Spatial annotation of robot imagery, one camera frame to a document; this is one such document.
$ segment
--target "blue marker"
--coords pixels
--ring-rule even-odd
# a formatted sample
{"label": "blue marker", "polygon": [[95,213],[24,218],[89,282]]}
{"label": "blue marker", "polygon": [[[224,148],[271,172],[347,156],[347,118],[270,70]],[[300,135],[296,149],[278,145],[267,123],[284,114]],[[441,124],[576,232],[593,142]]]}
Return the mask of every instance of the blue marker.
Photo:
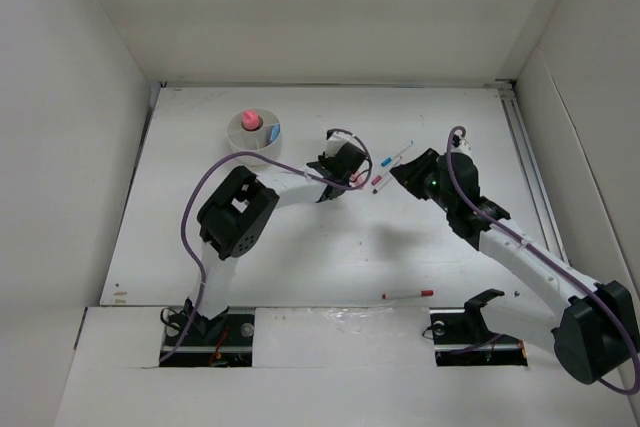
{"label": "blue marker", "polygon": [[280,124],[275,124],[273,127],[271,127],[271,134],[269,135],[269,144],[273,144],[278,138],[278,135],[280,135]]}
{"label": "blue marker", "polygon": [[384,159],[380,165],[382,167],[386,167],[387,165],[389,165],[391,162],[393,162],[393,159],[400,157],[402,154],[404,154],[407,150],[409,150],[409,147],[411,147],[413,145],[413,140],[410,140],[409,142],[407,142],[405,145],[402,146],[402,148],[400,150],[398,150],[398,152],[395,153],[395,155],[393,155],[392,157],[387,157],[386,159]]}

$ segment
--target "pink marker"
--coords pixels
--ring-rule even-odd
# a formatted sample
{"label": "pink marker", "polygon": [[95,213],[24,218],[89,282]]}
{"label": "pink marker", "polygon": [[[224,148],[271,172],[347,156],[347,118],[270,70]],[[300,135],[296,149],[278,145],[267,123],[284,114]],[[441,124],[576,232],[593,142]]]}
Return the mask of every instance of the pink marker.
{"label": "pink marker", "polygon": [[260,127],[262,127],[262,118],[260,118],[255,110],[245,110],[242,113],[242,128],[244,130],[253,132]]}

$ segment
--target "white bowl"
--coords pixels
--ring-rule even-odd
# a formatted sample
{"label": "white bowl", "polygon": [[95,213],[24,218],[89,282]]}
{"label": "white bowl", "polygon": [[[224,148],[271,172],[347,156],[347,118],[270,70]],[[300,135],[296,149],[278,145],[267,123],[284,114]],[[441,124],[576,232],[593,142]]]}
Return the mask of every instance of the white bowl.
{"label": "white bowl", "polygon": [[[258,130],[248,131],[242,127],[242,112],[236,114],[227,126],[227,141],[231,152],[251,151],[264,155],[269,159],[277,159],[282,149],[282,125],[276,140],[269,144],[271,129],[280,124],[280,120],[273,113],[265,109],[252,109],[262,119],[262,126]],[[264,165],[266,162],[255,157],[237,157],[245,165]]]}

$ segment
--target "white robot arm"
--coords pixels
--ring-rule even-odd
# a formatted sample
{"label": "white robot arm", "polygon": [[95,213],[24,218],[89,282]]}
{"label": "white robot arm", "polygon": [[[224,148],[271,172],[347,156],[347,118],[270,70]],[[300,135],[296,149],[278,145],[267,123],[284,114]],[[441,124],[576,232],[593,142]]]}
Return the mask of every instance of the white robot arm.
{"label": "white robot arm", "polygon": [[[347,190],[358,188],[350,186],[350,179],[365,161],[369,163],[370,172],[371,159],[360,140],[342,129],[332,129],[327,132],[324,153],[317,161],[308,163],[304,170],[278,164],[295,174],[256,174],[243,166],[233,169],[198,212],[202,256],[197,263],[201,278],[182,311],[171,311],[173,315],[168,319],[162,317],[163,323],[180,332],[180,336],[165,337],[165,348],[170,351],[160,362],[166,361],[179,347],[206,347],[220,340],[225,330],[229,291],[238,260],[256,244],[274,210],[333,200]],[[209,173],[198,184],[188,205],[192,205],[198,188]],[[187,250],[192,257],[196,255],[190,247]]]}
{"label": "white robot arm", "polygon": [[482,292],[464,306],[470,343],[486,343],[496,334],[531,342],[554,353],[585,384],[630,358],[638,368],[640,335],[629,291],[618,282],[603,285],[574,270],[533,242],[506,210],[482,197],[468,143],[454,135],[456,129],[447,155],[429,149],[391,169],[391,175],[414,197],[435,201],[455,234],[506,267],[549,308],[532,309],[525,296],[497,289]]}
{"label": "white robot arm", "polygon": [[[301,177],[296,174],[265,173],[258,174],[257,181],[265,188],[271,189],[279,197],[275,204],[275,209],[281,209],[293,204],[308,204],[319,202],[325,190],[326,184]],[[246,235],[246,243],[239,243],[240,254],[247,252],[255,243],[255,235]],[[204,288],[202,302],[198,307],[198,312],[214,319],[216,316],[226,311],[229,307],[228,298],[231,290],[231,281],[236,271],[239,257],[227,257],[221,259],[210,242],[202,242],[202,263],[207,274],[207,283]],[[196,299],[199,285],[196,285],[190,299]]]}

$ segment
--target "white wall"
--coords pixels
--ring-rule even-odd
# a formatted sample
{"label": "white wall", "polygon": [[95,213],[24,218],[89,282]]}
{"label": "white wall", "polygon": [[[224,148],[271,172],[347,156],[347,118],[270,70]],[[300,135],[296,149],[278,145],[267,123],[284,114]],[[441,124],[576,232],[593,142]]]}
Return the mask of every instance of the white wall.
{"label": "white wall", "polygon": [[55,417],[148,86],[97,0],[0,0],[0,424]]}
{"label": "white wall", "polygon": [[[640,0],[560,0],[517,84],[569,257],[632,289],[640,279],[639,32]],[[633,402],[640,412],[639,396]]]}
{"label": "white wall", "polygon": [[515,78],[556,0],[101,0],[156,80]]}

